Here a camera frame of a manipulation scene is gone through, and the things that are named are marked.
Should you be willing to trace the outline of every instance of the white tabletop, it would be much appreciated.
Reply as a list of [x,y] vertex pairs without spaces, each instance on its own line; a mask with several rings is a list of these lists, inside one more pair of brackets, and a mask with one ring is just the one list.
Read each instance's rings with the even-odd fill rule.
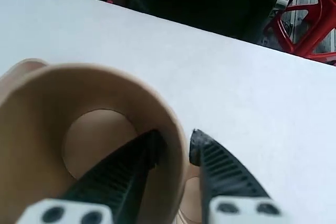
[[256,176],[294,223],[334,223],[336,68],[96,0],[0,0],[0,74],[24,58],[125,70]]

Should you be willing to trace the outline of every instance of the tan cylindrical cup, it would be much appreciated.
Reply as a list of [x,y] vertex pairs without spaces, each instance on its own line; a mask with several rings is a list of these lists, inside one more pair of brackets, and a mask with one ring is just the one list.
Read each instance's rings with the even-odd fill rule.
[[189,164],[182,201],[176,215],[176,224],[202,223],[200,172],[199,167]]
[[61,196],[75,178],[150,129],[160,130],[167,149],[149,173],[138,223],[171,224],[185,185],[187,147],[162,99],[114,69],[17,64],[0,79],[0,223]]

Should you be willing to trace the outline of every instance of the circular hole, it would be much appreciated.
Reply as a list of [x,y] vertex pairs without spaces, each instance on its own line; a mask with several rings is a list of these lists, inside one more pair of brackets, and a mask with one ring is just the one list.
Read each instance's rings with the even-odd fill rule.
[[64,214],[63,207],[52,207],[45,211],[42,216],[42,221],[44,223],[54,223],[62,218]]
[[229,212],[231,214],[239,213],[238,208],[232,203],[220,203],[217,210],[221,212]]
[[83,216],[81,224],[99,224],[101,219],[101,212],[92,211]]
[[112,110],[88,112],[75,120],[66,134],[62,154],[65,167],[78,179],[136,136],[124,115]]
[[280,211],[274,205],[270,203],[261,203],[257,207],[259,213],[264,213],[268,215],[280,215]]

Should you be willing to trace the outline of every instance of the screw hole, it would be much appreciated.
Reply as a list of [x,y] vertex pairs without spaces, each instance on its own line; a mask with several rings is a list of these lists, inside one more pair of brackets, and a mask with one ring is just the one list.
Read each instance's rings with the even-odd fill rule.
[[280,215],[280,211],[274,205],[270,203],[261,203],[257,207],[259,213],[264,213],[268,215]]
[[221,212],[229,212],[231,214],[239,213],[238,208],[232,203],[220,203],[217,210]]
[[98,211],[92,211],[83,216],[81,224],[99,224],[102,214]]
[[42,216],[42,221],[44,223],[54,223],[62,218],[64,214],[63,207],[52,207],[45,211]]

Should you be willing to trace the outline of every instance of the ridged rubber pad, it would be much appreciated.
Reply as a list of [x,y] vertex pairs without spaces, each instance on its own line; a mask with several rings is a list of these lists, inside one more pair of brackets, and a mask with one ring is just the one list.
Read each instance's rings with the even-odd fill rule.
[[190,162],[201,167],[202,223],[207,223],[208,205],[216,196],[269,197],[254,176],[213,138],[194,130]]
[[163,147],[157,130],[138,136],[84,174],[62,199],[104,204],[115,224],[135,223],[148,172]]

